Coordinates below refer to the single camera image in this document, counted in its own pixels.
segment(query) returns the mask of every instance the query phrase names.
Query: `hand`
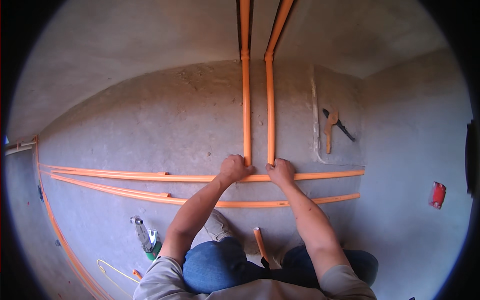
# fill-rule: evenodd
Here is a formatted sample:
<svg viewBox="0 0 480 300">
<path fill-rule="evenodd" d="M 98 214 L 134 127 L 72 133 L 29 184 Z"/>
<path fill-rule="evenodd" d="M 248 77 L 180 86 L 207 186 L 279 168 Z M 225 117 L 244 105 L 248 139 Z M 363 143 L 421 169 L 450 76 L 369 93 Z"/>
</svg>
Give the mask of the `hand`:
<svg viewBox="0 0 480 300">
<path fill-rule="evenodd" d="M 244 166 L 243 156 L 231 154 L 222 162 L 222 165 L 220 166 L 220 174 L 218 176 L 225 178 L 230 184 L 232 184 L 236 181 L 242 180 L 254 171 L 254 166 Z"/>
<path fill-rule="evenodd" d="M 295 168 L 288 160 L 276 158 L 275 167 L 267 164 L 265 169 L 267 169 L 270 180 L 279 188 L 295 184 Z"/>
</svg>

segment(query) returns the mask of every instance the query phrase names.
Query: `left hand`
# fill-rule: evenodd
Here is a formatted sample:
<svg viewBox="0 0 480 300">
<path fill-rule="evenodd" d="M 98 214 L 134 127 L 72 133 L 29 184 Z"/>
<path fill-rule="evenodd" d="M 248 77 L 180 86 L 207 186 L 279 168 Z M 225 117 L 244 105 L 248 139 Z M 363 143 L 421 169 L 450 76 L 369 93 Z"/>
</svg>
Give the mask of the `left hand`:
<svg viewBox="0 0 480 300">
<path fill-rule="evenodd" d="M 242 180 L 254 171 L 254 166 L 244 166 L 243 156 L 231 154 L 222 162 L 222 165 L 220 166 L 220 174 L 218 176 L 225 178 L 230 183 L 234 183 Z"/>
</svg>

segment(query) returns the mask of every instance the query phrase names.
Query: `yellow cord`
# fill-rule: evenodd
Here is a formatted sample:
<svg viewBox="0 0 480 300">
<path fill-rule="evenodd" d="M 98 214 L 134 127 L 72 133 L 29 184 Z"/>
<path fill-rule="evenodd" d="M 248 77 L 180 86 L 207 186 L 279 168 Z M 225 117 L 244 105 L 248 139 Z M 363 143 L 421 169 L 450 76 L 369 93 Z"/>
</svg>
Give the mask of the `yellow cord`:
<svg viewBox="0 0 480 300">
<path fill-rule="evenodd" d="M 125 295 L 128 295 L 130 296 L 130 298 L 133 298 L 129 293 L 127 293 L 126 291 L 124 291 L 117 283 L 115 283 L 115 281 L 112 280 L 112 278 L 110 278 L 107 273 L 105 272 L 105 269 L 100 266 L 99 262 L 103 262 L 104 264 L 106 264 L 107 266 L 109 266 L 110 268 L 112 268 L 113 270 L 119 272 L 120 274 L 122 274 L 123 276 L 127 277 L 128 279 L 131 279 L 133 281 L 135 281 L 136 283 L 140 283 L 138 282 L 137 280 L 131 278 L 130 276 L 122 273 L 121 271 L 117 270 L 116 268 L 114 268 L 113 266 L 111 266 L 109 263 L 107 263 L 106 261 L 103 261 L 101 259 L 97 259 L 96 260 L 96 265 L 98 265 L 98 268 L 100 269 L 100 271 L 102 271 L 103 275 L 105 275 L 105 277 L 107 277 L 108 280 L 110 280 L 116 287 L 118 287 Z"/>
</svg>

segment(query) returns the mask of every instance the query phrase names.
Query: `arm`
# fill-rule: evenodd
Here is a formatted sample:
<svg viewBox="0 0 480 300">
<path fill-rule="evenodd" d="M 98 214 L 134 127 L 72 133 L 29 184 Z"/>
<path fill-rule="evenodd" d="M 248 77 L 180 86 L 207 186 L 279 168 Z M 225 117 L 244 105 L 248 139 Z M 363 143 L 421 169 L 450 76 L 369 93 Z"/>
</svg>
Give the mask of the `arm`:
<svg viewBox="0 0 480 300">
<path fill-rule="evenodd" d="M 275 167 L 267 164 L 268 176 L 285 194 L 292 208 L 297 230 L 305 242 L 312 259 L 317 279 L 331 267 L 346 264 L 350 266 L 335 232 L 325 213 L 308 198 L 294 181 L 295 169 L 288 160 L 275 159 Z"/>
<path fill-rule="evenodd" d="M 185 202 L 167 228 L 159 255 L 173 258 L 180 266 L 192 241 L 202 229 L 218 199 L 232 183 L 252 174 L 254 168 L 243 165 L 243 157 L 230 155 L 222 163 L 220 173 Z"/>
</svg>

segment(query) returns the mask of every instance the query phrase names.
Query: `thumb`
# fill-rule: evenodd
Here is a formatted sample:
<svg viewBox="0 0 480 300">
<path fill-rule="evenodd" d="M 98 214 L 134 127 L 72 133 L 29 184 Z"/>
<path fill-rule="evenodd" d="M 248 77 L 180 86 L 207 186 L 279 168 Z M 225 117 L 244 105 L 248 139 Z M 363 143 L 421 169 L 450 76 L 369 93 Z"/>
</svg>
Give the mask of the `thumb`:
<svg viewBox="0 0 480 300">
<path fill-rule="evenodd" d="M 253 174 L 255 172 L 255 167 L 253 165 L 249 165 L 247 167 L 248 174 Z"/>
<path fill-rule="evenodd" d="M 267 170 L 267 172 L 270 172 L 271 170 L 273 170 L 273 166 L 271 164 L 266 164 L 265 169 Z"/>
</svg>

